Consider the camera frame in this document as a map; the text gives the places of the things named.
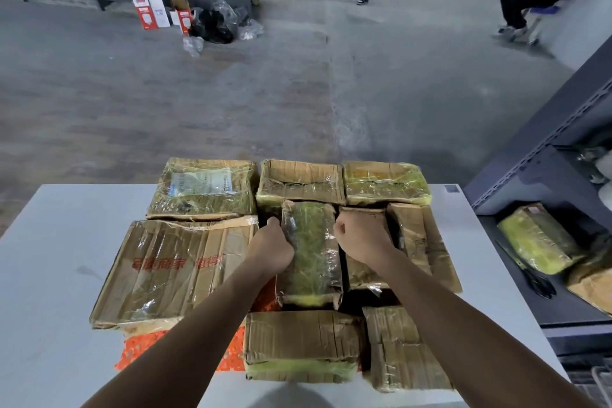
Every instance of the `gray floor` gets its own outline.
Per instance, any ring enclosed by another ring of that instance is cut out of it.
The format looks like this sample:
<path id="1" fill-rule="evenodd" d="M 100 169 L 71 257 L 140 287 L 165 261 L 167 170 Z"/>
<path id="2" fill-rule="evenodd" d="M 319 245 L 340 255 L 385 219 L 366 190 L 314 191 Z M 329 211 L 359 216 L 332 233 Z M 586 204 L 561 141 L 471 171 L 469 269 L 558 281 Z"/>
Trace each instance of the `gray floor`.
<path id="1" fill-rule="evenodd" d="M 498 0 L 262 0 L 200 59 L 127 15 L 0 0 L 0 232 L 43 183 L 168 157 L 380 159 L 466 183 L 570 76 L 491 33 Z"/>

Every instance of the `plastic wrap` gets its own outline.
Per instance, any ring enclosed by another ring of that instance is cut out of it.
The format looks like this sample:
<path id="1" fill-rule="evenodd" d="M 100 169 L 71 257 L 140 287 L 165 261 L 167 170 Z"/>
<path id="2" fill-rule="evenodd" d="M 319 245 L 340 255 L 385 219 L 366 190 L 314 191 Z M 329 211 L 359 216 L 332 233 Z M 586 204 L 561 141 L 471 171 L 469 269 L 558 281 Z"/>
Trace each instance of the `plastic wrap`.
<path id="1" fill-rule="evenodd" d="M 403 307 L 363 308 L 363 315 L 372 349 L 371 380 L 376 390 L 453 389 Z"/>
<path id="2" fill-rule="evenodd" d="M 418 166 L 409 163 L 346 161 L 343 175 L 348 205 L 403 202 L 428 205 L 429 186 Z"/>
<path id="3" fill-rule="evenodd" d="M 242 263 L 257 216 L 134 221 L 89 318 L 129 335 L 170 329 Z"/>
<path id="4" fill-rule="evenodd" d="M 256 168 L 252 161 L 171 158 L 146 217 L 202 221 L 252 215 Z"/>
<path id="5" fill-rule="evenodd" d="M 362 321 L 335 311 L 249 313 L 244 338 L 247 379 L 347 382 L 357 372 Z"/>
<path id="6" fill-rule="evenodd" d="M 519 257 L 544 274 L 559 273 L 584 256 L 572 236 L 540 203 L 519 208 L 498 227 Z"/>
<path id="7" fill-rule="evenodd" d="M 257 204 L 275 211 L 286 199 L 345 205 L 340 166 L 286 160 L 262 161 Z"/>
<path id="8" fill-rule="evenodd" d="M 342 301 L 342 272 L 333 235 L 335 210 L 326 203 L 290 200 L 283 202 L 282 210 L 281 225 L 295 255 L 277 276 L 277 300 L 304 308 L 332 303 L 337 310 Z"/>

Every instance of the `white pillar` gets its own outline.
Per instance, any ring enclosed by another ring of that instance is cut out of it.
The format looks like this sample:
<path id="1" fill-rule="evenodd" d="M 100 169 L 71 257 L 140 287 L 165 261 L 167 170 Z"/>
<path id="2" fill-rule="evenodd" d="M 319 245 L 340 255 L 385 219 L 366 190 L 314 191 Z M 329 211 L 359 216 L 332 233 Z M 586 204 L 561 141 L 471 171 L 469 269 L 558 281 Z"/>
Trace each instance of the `white pillar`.
<path id="1" fill-rule="evenodd" d="M 612 36 L 612 0 L 570 0 L 542 22 L 540 42 L 563 64 L 580 68 Z"/>

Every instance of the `white table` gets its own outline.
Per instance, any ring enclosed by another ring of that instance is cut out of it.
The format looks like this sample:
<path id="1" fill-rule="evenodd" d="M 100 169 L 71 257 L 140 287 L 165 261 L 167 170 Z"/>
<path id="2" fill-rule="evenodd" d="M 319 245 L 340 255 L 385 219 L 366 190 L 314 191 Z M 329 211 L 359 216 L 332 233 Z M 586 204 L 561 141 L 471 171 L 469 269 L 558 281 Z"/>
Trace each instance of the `white table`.
<path id="1" fill-rule="evenodd" d="M 556 371 L 561 364 L 461 192 L 432 185 L 432 209 L 462 297 Z M 89 314 L 130 223 L 154 185 L 45 185 L 0 239 L 0 397 L 13 407 L 76 407 L 115 375 L 120 332 L 91 330 Z M 380 394 L 345 384 L 212 379 L 201 406 L 383 407 L 461 401 L 453 391 Z"/>

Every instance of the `cardboard box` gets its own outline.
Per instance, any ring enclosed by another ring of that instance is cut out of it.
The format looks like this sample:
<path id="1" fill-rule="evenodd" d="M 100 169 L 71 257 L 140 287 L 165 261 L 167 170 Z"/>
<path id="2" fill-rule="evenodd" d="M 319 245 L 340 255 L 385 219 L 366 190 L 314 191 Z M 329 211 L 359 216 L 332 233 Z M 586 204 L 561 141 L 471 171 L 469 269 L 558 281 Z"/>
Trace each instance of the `cardboard box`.
<path id="1" fill-rule="evenodd" d="M 283 200 L 346 205 L 340 166 L 286 160 L 262 161 L 257 204 L 274 209 L 279 208 Z"/>
<path id="2" fill-rule="evenodd" d="M 170 0 L 170 3 L 176 12 L 176 15 L 171 13 L 170 16 L 173 20 L 175 18 L 179 19 L 180 30 L 183 31 L 183 34 L 189 34 L 189 28 L 193 23 L 193 16 L 191 13 L 191 7 L 189 7 L 189 2 L 187 0 Z"/>
<path id="3" fill-rule="evenodd" d="M 365 345 L 362 321 L 336 311 L 249 313 L 244 336 L 247 379 L 347 382 Z"/>
<path id="4" fill-rule="evenodd" d="M 89 322 L 94 328 L 166 330 L 242 263 L 257 216 L 220 222 L 134 221 Z"/>
<path id="5" fill-rule="evenodd" d="M 149 0 L 132 0 L 140 18 L 140 24 L 145 30 L 157 29 L 157 22 Z"/>
<path id="6" fill-rule="evenodd" d="M 358 211 L 370 215 L 375 221 L 381 223 L 385 230 L 389 232 L 384 208 L 340 207 L 340 211 Z M 368 288 L 372 292 L 379 294 L 382 289 L 389 288 L 389 285 L 378 274 L 374 273 L 369 266 L 362 262 L 358 262 L 348 255 L 346 256 L 346 271 L 348 273 L 348 281 L 351 289 Z"/>
<path id="7" fill-rule="evenodd" d="M 420 168 L 409 163 L 345 161 L 342 171 L 348 205 L 402 202 L 429 205 L 432 193 Z"/>
<path id="8" fill-rule="evenodd" d="M 146 218 L 207 221 L 253 215 L 256 169 L 252 161 L 171 158 Z"/>
<path id="9" fill-rule="evenodd" d="M 328 203 L 283 202 L 281 225 L 295 249 L 287 269 L 277 276 L 280 305 L 319 308 L 342 301 L 342 270 L 338 241 L 333 235 L 335 210 Z"/>
<path id="10" fill-rule="evenodd" d="M 400 226 L 399 247 L 421 270 L 431 274 L 453 292 L 463 292 L 442 235 L 433 218 L 432 208 L 389 203 L 387 211 Z"/>
<path id="11" fill-rule="evenodd" d="M 371 380 L 376 390 L 453 389 L 403 307 L 363 308 L 363 315 L 372 349 Z"/>

